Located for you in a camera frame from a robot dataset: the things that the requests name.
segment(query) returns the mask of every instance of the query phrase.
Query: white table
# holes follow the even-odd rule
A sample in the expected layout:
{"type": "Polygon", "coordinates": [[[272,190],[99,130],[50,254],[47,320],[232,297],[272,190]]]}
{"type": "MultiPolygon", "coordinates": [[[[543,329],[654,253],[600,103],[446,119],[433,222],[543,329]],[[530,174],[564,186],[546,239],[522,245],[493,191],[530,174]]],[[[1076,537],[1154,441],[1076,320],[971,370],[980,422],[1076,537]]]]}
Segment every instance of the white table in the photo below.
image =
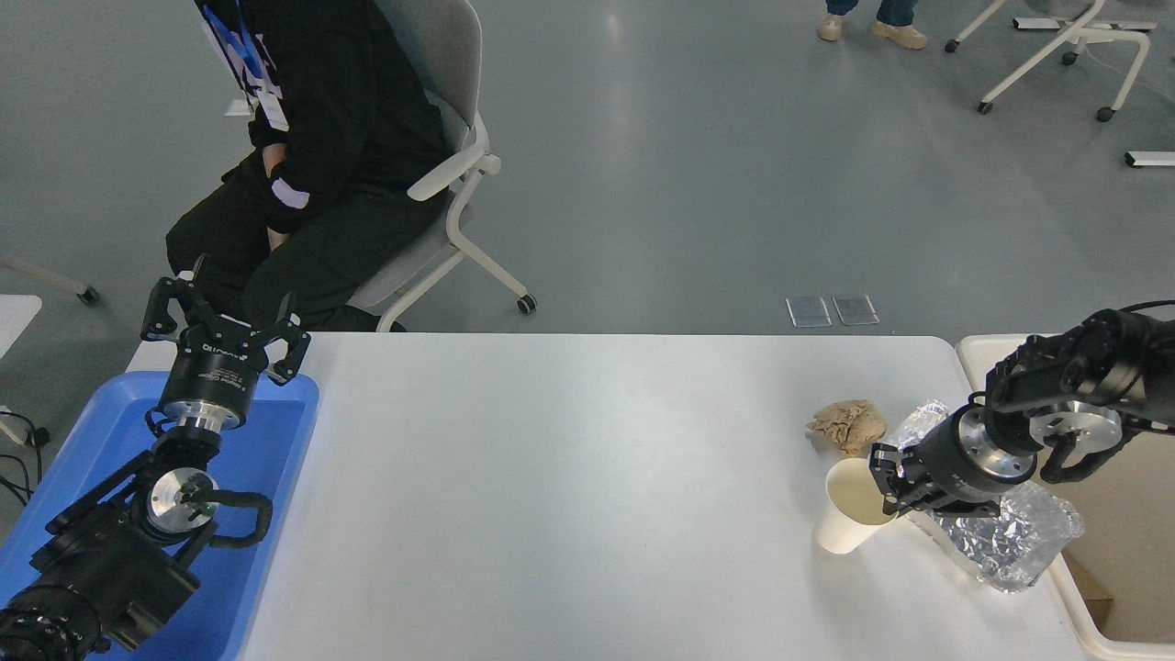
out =
{"type": "MultiPolygon", "coordinates": [[[[0,358],[8,353],[13,343],[25,332],[33,317],[41,309],[41,298],[20,294],[0,294],[0,358]]],[[[22,429],[13,427],[11,418],[0,416],[0,434],[19,445],[25,443],[22,429]]]]}
{"type": "Polygon", "coordinates": [[[249,661],[1083,657],[1049,576],[999,594],[906,521],[811,542],[835,454],[804,425],[964,403],[941,340],[317,335],[303,373],[249,661]]]}
{"type": "Polygon", "coordinates": [[[41,298],[19,294],[0,294],[0,358],[25,332],[25,328],[41,310],[41,298]]]}

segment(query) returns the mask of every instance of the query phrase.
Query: concrete floor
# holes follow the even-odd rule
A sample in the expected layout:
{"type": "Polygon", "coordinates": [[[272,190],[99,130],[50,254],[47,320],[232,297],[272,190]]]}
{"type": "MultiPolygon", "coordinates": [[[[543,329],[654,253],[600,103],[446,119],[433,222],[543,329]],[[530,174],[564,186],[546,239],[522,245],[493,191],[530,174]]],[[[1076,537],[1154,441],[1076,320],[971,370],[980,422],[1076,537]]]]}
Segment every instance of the concrete floor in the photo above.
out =
{"type": "MultiPolygon", "coordinates": [[[[402,317],[438,333],[972,335],[1066,329],[1170,297],[1175,9],[1142,82],[1053,56],[981,116],[975,102],[1040,45],[1012,1],[953,55],[985,0],[926,2],[906,52],[867,32],[819,41],[819,2],[494,0],[482,114],[502,173],[471,237],[539,299],[465,263],[402,317]],[[797,330],[785,298],[870,294],[875,325],[797,330]]],[[[1124,69],[1132,47],[1095,46],[1124,69]]],[[[41,0],[0,9],[0,250],[93,283],[45,301],[0,362],[0,402],[54,436],[137,345],[162,240],[247,149],[236,96],[189,2],[41,0]]],[[[395,342],[389,337],[388,342],[395,342]]],[[[12,477],[12,468],[4,467],[12,477]]],[[[0,493],[0,540],[19,514],[0,493]]]]}

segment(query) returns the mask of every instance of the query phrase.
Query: shoe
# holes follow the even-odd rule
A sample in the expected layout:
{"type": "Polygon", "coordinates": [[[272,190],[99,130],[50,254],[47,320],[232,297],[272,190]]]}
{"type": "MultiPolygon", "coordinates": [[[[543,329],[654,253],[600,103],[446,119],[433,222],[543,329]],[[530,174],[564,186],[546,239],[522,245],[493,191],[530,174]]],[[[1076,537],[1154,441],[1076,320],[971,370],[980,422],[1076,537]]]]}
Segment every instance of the shoe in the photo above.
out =
{"type": "Polygon", "coordinates": [[[870,26],[870,32],[878,36],[884,36],[902,48],[909,48],[911,50],[926,48],[926,35],[914,29],[912,25],[893,27],[881,21],[873,21],[873,25],[870,26]]]}
{"type": "Polygon", "coordinates": [[[840,39],[840,26],[845,23],[845,16],[828,14],[820,21],[820,27],[815,28],[815,34],[825,41],[837,41],[840,39]]]}

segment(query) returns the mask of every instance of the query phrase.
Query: white paper cup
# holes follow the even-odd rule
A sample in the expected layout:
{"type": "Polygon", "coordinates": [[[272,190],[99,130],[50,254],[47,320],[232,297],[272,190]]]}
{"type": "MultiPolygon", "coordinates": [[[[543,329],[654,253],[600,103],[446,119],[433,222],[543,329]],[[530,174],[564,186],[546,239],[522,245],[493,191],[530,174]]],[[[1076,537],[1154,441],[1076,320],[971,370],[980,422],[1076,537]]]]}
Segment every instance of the white paper cup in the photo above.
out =
{"type": "Polygon", "coordinates": [[[842,459],[824,480],[828,500],[812,531],[815,544],[832,553],[850,553],[894,514],[881,512],[885,497],[878,491],[867,459],[842,459]]]}

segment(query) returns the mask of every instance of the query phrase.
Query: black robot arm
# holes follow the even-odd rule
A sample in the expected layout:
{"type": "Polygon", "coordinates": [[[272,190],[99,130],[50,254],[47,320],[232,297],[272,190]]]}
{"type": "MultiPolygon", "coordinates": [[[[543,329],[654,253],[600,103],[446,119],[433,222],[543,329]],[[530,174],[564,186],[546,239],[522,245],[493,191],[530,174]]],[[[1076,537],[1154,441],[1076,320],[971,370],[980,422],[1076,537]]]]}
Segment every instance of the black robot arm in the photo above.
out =
{"type": "Polygon", "coordinates": [[[1040,470],[1092,475],[1142,432],[1175,436],[1175,321],[1104,309],[1061,336],[1033,336],[987,375],[983,393],[921,444],[870,454],[886,511],[995,517],[1000,494],[1040,470]],[[1070,458],[1081,459],[1070,466],[1070,458]]]}
{"type": "Polygon", "coordinates": [[[196,555],[264,539],[269,499],[221,490],[207,471],[221,433],[244,424],[260,375],[277,385],[297,376],[310,338],[288,308],[289,298],[274,325],[255,330],[217,315],[190,278],[155,284],[141,337],[177,344],[159,405],[147,413],[156,443],[46,526],[53,539],[31,561],[40,578],[0,611],[0,661],[80,661],[110,640],[133,650],[199,589],[189,572],[196,555]],[[173,299],[182,329],[168,311],[173,299]],[[287,353],[270,365],[266,348],[277,340],[287,353]],[[254,531],[216,535],[220,507],[254,510],[254,531]]]}

